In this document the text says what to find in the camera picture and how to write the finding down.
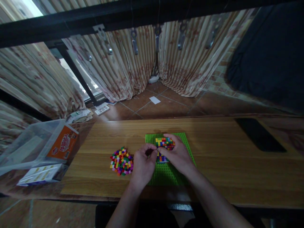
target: tiled floor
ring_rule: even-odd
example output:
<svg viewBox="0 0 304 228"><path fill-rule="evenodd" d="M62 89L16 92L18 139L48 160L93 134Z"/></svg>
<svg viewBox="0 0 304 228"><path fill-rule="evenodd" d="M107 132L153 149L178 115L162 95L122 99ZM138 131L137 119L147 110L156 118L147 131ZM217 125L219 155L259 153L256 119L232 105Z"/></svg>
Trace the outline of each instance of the tiled floor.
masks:
<svg viewBox="0 0 304 228"><path fill-rule="evenodd" d="M157 97L161 102L158 104L152 103L149 98L153 96ZM93 115L92 121L103 122L236 113L283 113L275 108L206 91L202 91L196 98L182 97L160 82L148 85L143 93L134 96L131 100L117 102L116 105L109 105L109 107L110 110L102 115Z"/></svg>
<svg viewBox="0 0 304 228"><path fill-rule="evenodd" d="M0 227L94 228L94 204L0 198Z"/></svg>
<svg viewBox="0 0 304 228"><path fill-rule="evenodd" d="M150 97L161 102L154 104ZM235 113L282 113L237 98L211 92L201 92L196 98L178 95L160 82L131 100L109 105L110 110L91 121L139 120L147 118L193 117ZM1 227L94 227L95 206L92 204L66 203L45 200L16 200L0 198Z"/></svg>

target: person's right hand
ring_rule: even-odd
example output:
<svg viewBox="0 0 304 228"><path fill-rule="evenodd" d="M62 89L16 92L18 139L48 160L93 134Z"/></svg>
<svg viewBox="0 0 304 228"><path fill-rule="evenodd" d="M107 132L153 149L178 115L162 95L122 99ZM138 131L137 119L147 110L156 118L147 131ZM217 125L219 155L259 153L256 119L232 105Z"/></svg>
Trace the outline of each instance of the person's right hand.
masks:
<svg viewBox="0 0 304 228"><path fill-rule="evenodd" d="M167 150L166 148L159 147L158 151L166 156L172 165L185 176L196 170L196 167L189 155L187 147L183 144L181 138L172 134L164 134L164 137L171 138L175 142L175 147L173 150Z"/></svg>

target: person's left hand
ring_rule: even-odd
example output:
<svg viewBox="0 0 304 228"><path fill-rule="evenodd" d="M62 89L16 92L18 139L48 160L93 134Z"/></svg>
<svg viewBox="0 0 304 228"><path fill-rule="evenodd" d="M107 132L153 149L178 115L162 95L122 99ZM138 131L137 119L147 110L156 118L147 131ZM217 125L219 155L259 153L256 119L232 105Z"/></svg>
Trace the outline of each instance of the person's left hand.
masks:
<svg viewBox="0 0 304 228"><path fill-rule="evenodd" d="M146 155L146 151L152 149L150 157ZM152 178L155 169L155 162L157 158L157 148L155 145L146 143L135 152L133 160L133 172L130 184L142 191Z"/></svg>

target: floral pattern curtain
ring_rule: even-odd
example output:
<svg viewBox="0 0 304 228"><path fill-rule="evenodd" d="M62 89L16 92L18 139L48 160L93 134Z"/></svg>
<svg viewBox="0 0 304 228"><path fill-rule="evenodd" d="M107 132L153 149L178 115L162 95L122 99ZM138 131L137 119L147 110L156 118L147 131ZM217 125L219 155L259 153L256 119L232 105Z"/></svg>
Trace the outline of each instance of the floral pattern curtain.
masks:
<svg viewBox="0 0 304 228"><path fill-rule="evenodd" d="M99 0L35 0L36 5L51 14L110 1ZM195 97L205 86L210 76L237 37L240 28L254 9L226 13L225 21L216 34L213 46L206 49L212 32L213 16L192 18L186 30L186 39L181 51L177 49L180 23L168 22L162 27L158 67L161 82L185 97ZM107 55L103 41L98 35L85 35L82 40L92 56L92 62L83 59L79 45L73 39L64 39L79 62L98 81L104 94L114 101L131 99L141 93L153 72L155 64L155 35L152 26L137 29L138 55L134 55L127 29L107 32L106 37L113 49Z"/></svg>
<svg viewBox="0 0 304 228"><path fill-rule="evenodd" d="M39 120L0 101L0 155L30 124Z"/></svg>
<svg viewBox="0 0 304 228"><path fill-rule="evenodd" d="M210 49L206 49L206 46L215 22L212 20L214 16L190 20L181 51L177 49L180 23L165 23L160 35L161 82L182 96L198 95L253 11L254 9L247 9L226 13L226 19Z"/></svg>
<svg viewBox="0 0 304 228"><path fill-rule="evenodd" d="M52 14L110 1L103 0L36 0L37 7L45 14ZM128 29L106 32L107 41L113 50L108 55L104 41L98 34L84 35L86 50L92 61L86 61L77 41L63 39L73 51L82 67L102 87L104 95L112 101L131 99L143 92L148 84L155 61L155 35L151 25L136 28L138 55L134 55L131 34Z"/></svg>
<svg viewBox="0 0 304 228"><path fill-rule="evenodd" d="M24 1L0 2L0 23L37 16L31 13ZM65 118L85 107L71 79L44 43L0 49L0 89L52 119ZM28 125L38 120L4 102L0 106L2 153Z"/></svg>

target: colorful building block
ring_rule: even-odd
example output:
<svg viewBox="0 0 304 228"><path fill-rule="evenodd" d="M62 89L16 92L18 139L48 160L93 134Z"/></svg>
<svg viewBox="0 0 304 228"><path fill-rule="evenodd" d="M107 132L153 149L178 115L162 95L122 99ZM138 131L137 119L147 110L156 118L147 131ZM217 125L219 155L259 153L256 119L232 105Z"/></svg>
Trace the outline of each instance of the colorful building block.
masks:
<svg viewBox="0 0 304 228"><path fill-rule="evenodd" d="M117 176L125 176L130 174L133 170L133 157L129 155L125 148L121 148L110 156L111 165L110 168L117 172Z"/></svg>
<svg viewBox="0 0 304 228"><path fill-rule="evenodd" d="M175 142L173 142L170 138L156 138L155 139L155 145L157 148L164 147L167 150L173 150L175 147ZM157 163L168 163L170 162L165 156L161 155L160 152L157 153Z"/></svg>

